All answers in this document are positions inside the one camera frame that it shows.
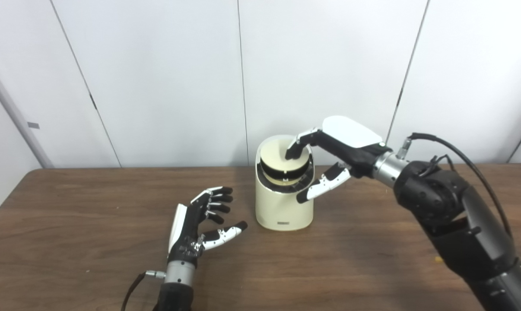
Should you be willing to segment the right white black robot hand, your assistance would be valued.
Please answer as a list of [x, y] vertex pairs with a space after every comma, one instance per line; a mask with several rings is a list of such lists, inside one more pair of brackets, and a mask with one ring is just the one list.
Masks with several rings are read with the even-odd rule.
[[298, 159], [306, 147], [319, 147], [340, 161], [325, 171], [320, 179], [296, 195], [306, 203], [345, 183], [351, 177], [373, 177], [377, 160], [392, 150], [383, 138], [359, 122], [345, 116], [325, 118], [321, 128], [298, 134], [286, 150], [287, 161]]

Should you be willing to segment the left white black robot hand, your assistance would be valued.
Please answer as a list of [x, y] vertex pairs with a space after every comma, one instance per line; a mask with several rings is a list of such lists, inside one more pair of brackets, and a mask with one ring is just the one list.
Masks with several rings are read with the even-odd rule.
[[232, 193], [231, 187], [211, 187], [199, 193], [188, 205], [178, 205], [170, 233], [168, 263], [177, 261], [197, 267], [203, 252], [229, 242], [248, 229], [246, 221], [239, 221], [209, 232], [199, 232], [199, 225], [206, 220], [224, 224], [220, 213], [231, 211], [228, 203], [233, 201]]

